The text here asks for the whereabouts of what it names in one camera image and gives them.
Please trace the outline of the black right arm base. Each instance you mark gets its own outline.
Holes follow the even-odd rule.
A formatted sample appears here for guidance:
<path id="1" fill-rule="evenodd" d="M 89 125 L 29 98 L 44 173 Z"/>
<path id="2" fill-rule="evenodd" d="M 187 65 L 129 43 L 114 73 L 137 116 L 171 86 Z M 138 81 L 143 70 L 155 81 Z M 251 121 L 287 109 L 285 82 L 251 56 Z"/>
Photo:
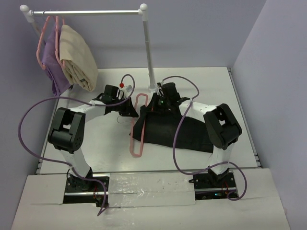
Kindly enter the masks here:
<path id="1" fill-rule="evenodd" d="M 208 173 L 193 175 L 189 183 L 194 186 L 195 200 L 237 199 L 236 182 L 232 172 L 214 183 Z"/>

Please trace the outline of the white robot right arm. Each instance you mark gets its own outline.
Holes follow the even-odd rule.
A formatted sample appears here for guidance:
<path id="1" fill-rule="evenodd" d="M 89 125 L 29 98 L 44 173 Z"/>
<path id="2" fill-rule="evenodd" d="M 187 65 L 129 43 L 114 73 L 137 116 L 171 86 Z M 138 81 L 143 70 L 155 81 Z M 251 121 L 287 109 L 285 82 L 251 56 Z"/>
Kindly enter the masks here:
<path id="1" fill-rule="evenodd" d="M 212 153 L 208 181 L 213 187 L 221 186 L 233 145 L 242 134 L 230 107 L 181 97 L 172 82 L 159 83 L 158 89 L 146 108 L 144 142 Z"/>

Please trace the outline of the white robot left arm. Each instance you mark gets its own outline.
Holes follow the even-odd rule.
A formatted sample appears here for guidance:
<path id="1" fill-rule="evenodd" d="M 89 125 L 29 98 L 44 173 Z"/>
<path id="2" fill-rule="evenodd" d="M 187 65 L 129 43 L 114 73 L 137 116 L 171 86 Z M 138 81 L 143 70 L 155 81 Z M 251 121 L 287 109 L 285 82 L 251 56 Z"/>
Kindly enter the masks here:
<path id="1" fill-rule="evenodd" d="M 75 108 L 59 108 L 51 123 L 48 142 L 60 151 L 71 170 L 69 180 L 71 185 L 83 191 L 90 190 L 94 185 L 92 168 L 86 162 L 81 146 L 84 139 L 86 122 L 113 111 L 120 116 L 138 117 L 131 101 L 134 87 L 121 88 L 106 85 L 103 93 L 89 103 Z"/>

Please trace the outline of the black trousers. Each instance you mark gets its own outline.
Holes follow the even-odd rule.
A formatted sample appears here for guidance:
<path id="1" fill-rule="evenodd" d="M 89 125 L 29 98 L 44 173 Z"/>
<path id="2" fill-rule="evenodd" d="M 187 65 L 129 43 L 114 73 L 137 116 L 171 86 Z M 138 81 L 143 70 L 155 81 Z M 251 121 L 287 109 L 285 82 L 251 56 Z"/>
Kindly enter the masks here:
<path id="1" fill-rule="evenodd" d="M 143 105 L 140 108 L 140 117 L 130 132 L 131 137 L 145 143 L 173 147 L 175 133 L 182 118 L 178 106 L 180 102 L 187 101 L 188 97 L 177 99 L 170 101 L 177 107 L 176 114 L 147 112 L 147 106 Z M 177 135 L 176 148 L 212 153 L 213 144 L 209 139 L 205 123 L 186 116 Z"/>

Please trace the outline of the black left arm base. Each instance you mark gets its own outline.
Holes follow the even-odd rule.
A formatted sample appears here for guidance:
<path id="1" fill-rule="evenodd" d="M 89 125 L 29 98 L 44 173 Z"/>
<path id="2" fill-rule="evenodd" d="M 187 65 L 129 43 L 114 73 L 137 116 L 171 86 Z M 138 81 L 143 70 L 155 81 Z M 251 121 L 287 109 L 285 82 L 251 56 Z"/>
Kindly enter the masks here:
<path id="1" fill-rule="evenodd" d="M 64 190 L 64 204 L 83 204 L 92 203 L 96 207 L 101 207 L 104 199 L 104 188 L 98 182 L 90 182 L 73 180 L 71 176 L 67 176 L 66 186 Z"/>

